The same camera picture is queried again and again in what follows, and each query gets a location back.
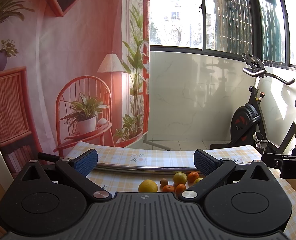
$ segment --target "lampshade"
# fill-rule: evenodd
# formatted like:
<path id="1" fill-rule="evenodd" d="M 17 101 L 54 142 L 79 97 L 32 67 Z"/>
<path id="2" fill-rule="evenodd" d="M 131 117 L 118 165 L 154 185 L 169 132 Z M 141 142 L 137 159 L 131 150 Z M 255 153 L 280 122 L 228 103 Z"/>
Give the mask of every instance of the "lampshade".
<path id="1" fill-rule="evenodd" d="M 106 55 L 98 69 L 98 73 L 103 72 L 125 72 L 125 69 L 121 65 L 118 56 L 111 53 Z"/>

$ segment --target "triangular cutout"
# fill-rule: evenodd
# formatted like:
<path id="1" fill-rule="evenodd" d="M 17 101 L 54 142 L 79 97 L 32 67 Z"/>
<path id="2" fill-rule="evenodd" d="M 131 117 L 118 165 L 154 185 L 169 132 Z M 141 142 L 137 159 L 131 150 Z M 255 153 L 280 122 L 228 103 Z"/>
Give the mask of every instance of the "triangular cutout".
<path id="1" fill-rule="evenodd" d="M 260 179 L 260 180 L 269 180 L 263 168 L 259 165 L 255 167 L 253 174 L 251 175 L 251 178 Z"/>
<path id="2" fill-rule="evenodd" d="M 23 181 L 33 180 L 33 179 L 40 179 L 40 176 L 35 166 L 31 166 L 22 178 Z"/>

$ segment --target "silver screw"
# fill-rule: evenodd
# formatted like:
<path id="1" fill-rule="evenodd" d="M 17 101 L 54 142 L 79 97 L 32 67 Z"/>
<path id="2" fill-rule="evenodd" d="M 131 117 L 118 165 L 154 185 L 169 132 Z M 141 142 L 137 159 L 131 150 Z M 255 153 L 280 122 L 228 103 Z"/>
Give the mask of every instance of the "silver screw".
<path id="1" fill-rule="evenodd" d="M 181 193 L 181 196 L 183 196 L 184 198 L 195 198 L 197 197 L 197 195 L 198 195 L 197 192 L 192 190 L 186 190 Z"/>
<path id="2" fill-rule="evenodd" d="M 104 191 L 104 190 L 99 190 L 93 193 L 93 196 L 95 198 L 107 198 L 109 196 L 109 192 Z"/>

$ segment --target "white flower pot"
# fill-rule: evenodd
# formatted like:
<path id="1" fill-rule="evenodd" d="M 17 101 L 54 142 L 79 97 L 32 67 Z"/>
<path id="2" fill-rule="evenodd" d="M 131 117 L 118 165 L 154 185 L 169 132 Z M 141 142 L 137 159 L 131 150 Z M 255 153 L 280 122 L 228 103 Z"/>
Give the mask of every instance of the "white flower pot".
<path id="1" fill-rule="evenodd" d="M 85 134 L 85 133 L 94 131 L 96 129 L 96 121 L 97 121 L 97 118 L 93 117 L 88 120 L 77 122 L 77 127 L 80 134 Z"/>

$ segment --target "lamp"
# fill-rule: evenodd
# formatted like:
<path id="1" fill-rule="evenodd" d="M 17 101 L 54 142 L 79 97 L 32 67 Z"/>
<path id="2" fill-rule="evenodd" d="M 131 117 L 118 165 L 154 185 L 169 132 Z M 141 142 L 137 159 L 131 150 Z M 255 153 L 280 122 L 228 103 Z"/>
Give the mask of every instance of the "lamp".
<path id="1" fill-rule="evenodd" d="M 110 72 L 111 87 L 110 92 L 112 96 L 112 72 L 126 72 L 124 67 L 121 65 L 118 56 L 114 53 L 107 54 L 102 61 L 98 73 Z"/>

